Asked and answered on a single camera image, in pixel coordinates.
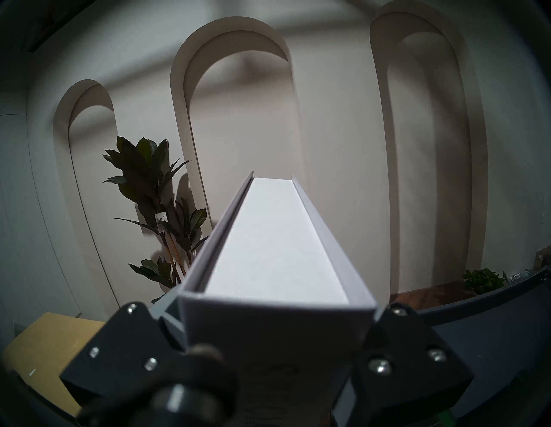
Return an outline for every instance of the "small potted plant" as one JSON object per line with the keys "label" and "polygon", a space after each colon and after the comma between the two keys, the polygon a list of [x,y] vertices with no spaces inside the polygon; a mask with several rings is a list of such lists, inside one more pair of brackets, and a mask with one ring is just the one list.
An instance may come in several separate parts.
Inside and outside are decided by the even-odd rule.
{"label": "small potted plant", "polygon": [[[167,139],[157,145],[150,139],[142,138],[138,144],[133,145],[127,139],[117,137],[118,151],[106,150],[104,158],[122,171],[122,176],[113,176],[105,182],[118,185],[121,194],[138,206],[145,224],[125,218],[117,219],[137,224],[156,233],[165,248],[164,260],[159,257],[157,262],[142,260],[141,266],[129,266],[136,273],[171,289],[181,282],[176,264],[185,276],[186,267],[189,269],[191,266],[195,251],[208,236],[201,239],[201,225],[207,218],[206,209],[190,212],[183,198],[180,198],[180,201],[173,201],[171,198],[167,203],[161,200],[163,190],[174,174],[189,162],[185,161],[176,167],[180,161],[178,159],[168,170],[164,170],[163,163],[168,147]],[[187,266],[182,262],[176,244],[186,254]]]}
{"label": "small potted plant", "polygon": [[467,270],[462,277],[465,279],[465,287],[469,290],[473,290],[477,295],[499,289],[503,286],[503,282],[506,281],[505,272],[503,273],[503,277],[499,277],[489,268],[472,271]]}

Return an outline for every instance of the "cardboard box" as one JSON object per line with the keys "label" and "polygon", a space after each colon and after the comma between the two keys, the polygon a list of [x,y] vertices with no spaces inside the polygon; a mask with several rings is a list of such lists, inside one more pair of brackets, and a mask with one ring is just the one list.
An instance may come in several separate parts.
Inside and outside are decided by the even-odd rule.
{"label": "cardboard box", "polygon": [[245,180],[178,288],[188,345],[237,370],[231,426],[318,426],[377,303],[295,179]]}

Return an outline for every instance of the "screw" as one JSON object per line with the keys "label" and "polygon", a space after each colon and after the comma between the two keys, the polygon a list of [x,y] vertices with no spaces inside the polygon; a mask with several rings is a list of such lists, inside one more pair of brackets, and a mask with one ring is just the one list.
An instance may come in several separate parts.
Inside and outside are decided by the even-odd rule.
{"label": "screw", "polygon": [[92,359],[95,359],[99,352],[100,352],[100,349],[99,349],[99,348],[97,348],[97,347],[92,347],[92,349],[90,350],[90,352],[88,353],[88,355],[89,355]]}
{"label": "screw", "polygon": [[394,307],[392,309],[392,312],[396,315],[396,316],[407,316],[408,315],[408,312],[406,310],[404,310],[403,308],[401,307]]}
{"label": "screw", "polygon": [[446,362],[447,361],[446,352],[444,350],[439,349],[439,348],[431,348],[427,352],[427,354],[435,362]]}
{"label": "screw", "polygon": [[144,368],[146,371],[153,371],[157,366],[157,359],[156,358],[150,358],[147,362],[145,362]]}
{"label": "screw", "polygon": [[368,368],[378,375],[390,375],[392,373],[392,366],[386,359],[371,359]]}

